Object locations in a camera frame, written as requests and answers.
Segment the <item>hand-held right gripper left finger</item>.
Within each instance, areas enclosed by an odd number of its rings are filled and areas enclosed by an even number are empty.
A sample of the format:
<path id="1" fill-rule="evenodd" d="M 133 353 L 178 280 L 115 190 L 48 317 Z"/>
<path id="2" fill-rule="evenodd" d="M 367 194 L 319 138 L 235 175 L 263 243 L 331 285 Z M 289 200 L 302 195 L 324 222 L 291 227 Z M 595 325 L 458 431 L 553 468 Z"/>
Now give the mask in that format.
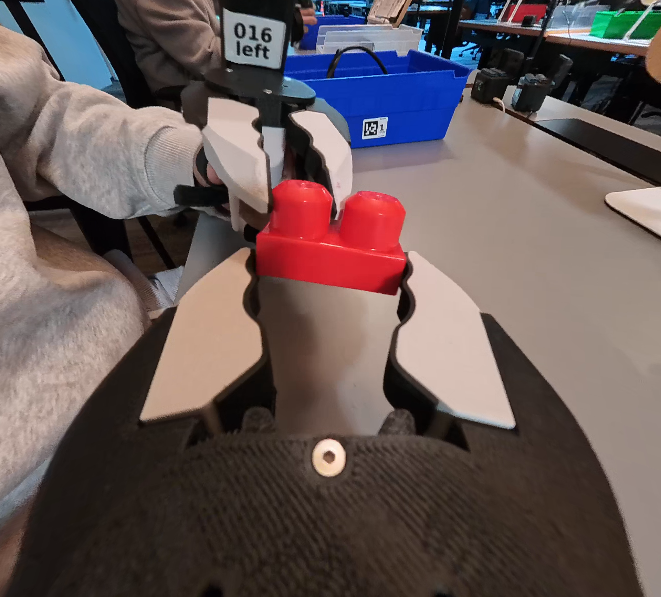
<path id="1" fill-rule="evenodd" d="M 254 250 L 244 247 L 181 298 L 139 420 L 153 425 L 190 419 L 204 434 L 242 428 L 245 414 L 274 418 L 274 377 L 259 319 Z"/>

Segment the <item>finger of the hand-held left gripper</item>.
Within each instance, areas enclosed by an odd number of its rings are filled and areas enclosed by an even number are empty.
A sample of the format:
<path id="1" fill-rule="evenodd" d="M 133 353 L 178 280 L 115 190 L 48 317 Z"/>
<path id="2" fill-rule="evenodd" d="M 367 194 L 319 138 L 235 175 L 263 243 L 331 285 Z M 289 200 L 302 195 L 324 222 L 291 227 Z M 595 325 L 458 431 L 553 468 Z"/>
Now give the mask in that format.
<path id="1" fill-rule="evenodd" d="M 227 187 L 232 228 L 260 231 L 272 208 L 270 159 L 257 123 L 259 110 L 230 98 L 208 99 L 202 129 L 209 165 Z"/>
<path id="2" fill-rule="evenodd" d="M 326 114 L 316 111 L 289 115 L 286 142 L 295 155 L 295 178 L 326 188 L 333 199 L 331 218 L 339 220 L 353 188 L 350 143 Z"/>

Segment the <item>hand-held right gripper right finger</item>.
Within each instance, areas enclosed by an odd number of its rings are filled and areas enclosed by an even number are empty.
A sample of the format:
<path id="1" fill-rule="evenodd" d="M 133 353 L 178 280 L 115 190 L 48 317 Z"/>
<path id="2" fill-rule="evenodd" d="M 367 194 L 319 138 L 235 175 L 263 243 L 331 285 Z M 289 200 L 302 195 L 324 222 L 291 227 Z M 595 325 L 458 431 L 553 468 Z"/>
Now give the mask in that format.
<path id="1" fill-rule="evenodd" d="M 516 420 L 481 310 L 449 276 L 409 251 L 384 395 L 408 411 L 417 434 L 461 422 L 513 431 Z"/>

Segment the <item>red building block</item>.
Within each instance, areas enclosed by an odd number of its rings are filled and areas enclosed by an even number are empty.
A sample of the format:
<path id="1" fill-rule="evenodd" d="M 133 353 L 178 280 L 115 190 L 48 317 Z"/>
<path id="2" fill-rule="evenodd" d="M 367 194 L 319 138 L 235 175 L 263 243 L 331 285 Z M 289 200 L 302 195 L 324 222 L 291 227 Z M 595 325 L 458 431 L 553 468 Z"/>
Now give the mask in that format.
<path id="1" fill-rule="evenodd" d="M 269 224 L 256 237 L 257 275 L 397 293 L 407 267 L 406 211 L 397 198 L 359 191 L 333 220 L 332 196 L 316 182 L 286 180 L 272 193 Z"/>

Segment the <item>person's left forearm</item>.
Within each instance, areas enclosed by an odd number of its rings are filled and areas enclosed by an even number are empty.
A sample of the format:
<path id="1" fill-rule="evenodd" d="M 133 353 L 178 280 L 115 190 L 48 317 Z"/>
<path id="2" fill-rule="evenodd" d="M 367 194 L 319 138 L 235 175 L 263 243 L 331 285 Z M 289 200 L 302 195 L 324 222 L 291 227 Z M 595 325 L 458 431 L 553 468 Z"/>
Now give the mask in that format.
<path id="1" fill-rule="evenodd" d="M 38 43 L 1 28 L 2 221 L 53 192 L 112 219 L 173 214 L 201 146 L 181 115 L 62 81 Z"/>

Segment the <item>large blue plastic bin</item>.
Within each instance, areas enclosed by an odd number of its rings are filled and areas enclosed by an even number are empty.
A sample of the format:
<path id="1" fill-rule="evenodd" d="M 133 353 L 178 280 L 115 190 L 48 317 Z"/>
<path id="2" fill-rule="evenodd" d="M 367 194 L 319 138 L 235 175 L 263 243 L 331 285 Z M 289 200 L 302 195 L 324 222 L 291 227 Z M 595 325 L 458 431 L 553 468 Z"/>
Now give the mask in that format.
<path id="1" fill-rule="evenodd" d="M 285 74 L 346 120 L 354 148 L 443 139 L 471 70 L 426 52 L 292 55 Z"/>

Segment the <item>clear plastic bin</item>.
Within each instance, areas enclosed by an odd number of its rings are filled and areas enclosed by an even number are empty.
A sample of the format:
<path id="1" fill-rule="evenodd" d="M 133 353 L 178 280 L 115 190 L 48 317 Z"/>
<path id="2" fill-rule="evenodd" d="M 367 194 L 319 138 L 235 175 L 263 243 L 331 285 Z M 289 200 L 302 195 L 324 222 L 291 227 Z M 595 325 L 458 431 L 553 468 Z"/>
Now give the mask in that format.
<path id="1" fill-rule="evenodd" d="M 423 30 L 401 25 L 397 28 L 386 24 L 324 25 L 319 28 L 315 52 L 335 54 L 350 46 L 364 46 L 374 52 L 395 51 L 406 56 L 410 50 L 418 50 Z"/>

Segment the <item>person's torso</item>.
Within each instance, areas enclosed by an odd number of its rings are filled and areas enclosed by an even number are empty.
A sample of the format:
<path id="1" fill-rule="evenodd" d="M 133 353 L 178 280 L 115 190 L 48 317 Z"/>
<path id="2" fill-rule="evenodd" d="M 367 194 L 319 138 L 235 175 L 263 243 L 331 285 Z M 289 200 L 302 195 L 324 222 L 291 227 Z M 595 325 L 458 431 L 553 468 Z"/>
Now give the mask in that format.
<path id="1" fill-rule="evenodd" d="M 52 457 L 71 421 L 149 327 L 102 258 L 38 243 L 1 163 L 1 500 Z"/>

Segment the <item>black office chair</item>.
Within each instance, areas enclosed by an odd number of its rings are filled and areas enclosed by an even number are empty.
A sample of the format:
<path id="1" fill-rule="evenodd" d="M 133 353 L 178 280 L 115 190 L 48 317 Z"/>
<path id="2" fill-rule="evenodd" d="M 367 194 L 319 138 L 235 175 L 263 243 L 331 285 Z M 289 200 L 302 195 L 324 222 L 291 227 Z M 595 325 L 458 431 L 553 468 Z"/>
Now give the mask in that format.
<path id="1" fill-rule="evenodd" d="M 70 0 L 108 58 L 132 108 L 157 105 L 138 67 L 114 0 Z"/>

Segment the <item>black battery charger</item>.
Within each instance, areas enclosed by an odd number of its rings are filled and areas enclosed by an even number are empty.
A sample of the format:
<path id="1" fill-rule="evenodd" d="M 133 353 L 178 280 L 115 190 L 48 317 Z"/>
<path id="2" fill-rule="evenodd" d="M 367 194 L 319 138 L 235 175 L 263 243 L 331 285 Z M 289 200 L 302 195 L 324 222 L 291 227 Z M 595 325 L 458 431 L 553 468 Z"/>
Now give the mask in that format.
<path id="1" fill-rule="evenodd" d="M 547 76 L 541 73 L 526 73 L 519 79 L 514 90 L 511 100 L 513 110 L 522 114 L 536 113 L 552 87 L 553 81 Z"/>
<path id="2" fill-rule="evenodd" d="M 482 104 L 491 104 L 494 99 L 502 100 L 509 83 L 510 76 L 504 70 L 494 67 L 477 70 L 471 98 Z"/>

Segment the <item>white stand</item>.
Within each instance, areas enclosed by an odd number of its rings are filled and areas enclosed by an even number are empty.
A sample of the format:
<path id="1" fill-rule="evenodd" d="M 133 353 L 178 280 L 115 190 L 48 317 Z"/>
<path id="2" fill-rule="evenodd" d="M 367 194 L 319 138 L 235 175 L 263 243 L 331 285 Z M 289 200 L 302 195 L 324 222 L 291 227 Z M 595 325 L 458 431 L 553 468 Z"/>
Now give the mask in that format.
<path id="1" fill-rule="evenodd" d="M 660 187 L 611 192 L 604 202 L 614 212 L 660 238 Z"/>

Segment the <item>green plastic bin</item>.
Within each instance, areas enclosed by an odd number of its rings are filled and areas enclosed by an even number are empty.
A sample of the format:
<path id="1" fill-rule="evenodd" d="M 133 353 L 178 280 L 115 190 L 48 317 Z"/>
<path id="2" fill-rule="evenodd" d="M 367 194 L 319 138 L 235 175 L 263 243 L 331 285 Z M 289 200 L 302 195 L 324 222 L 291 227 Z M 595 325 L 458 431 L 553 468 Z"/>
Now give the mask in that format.
<path id="1" fill-rule="evenodd" d="M 642 11 L 599 11 L 595 14 L 590 36 L 602 39 L 624 39 Z M 651 40 L 660 29 L 660 11 L 651 11 L 630 35 L 633 40 Z"/>

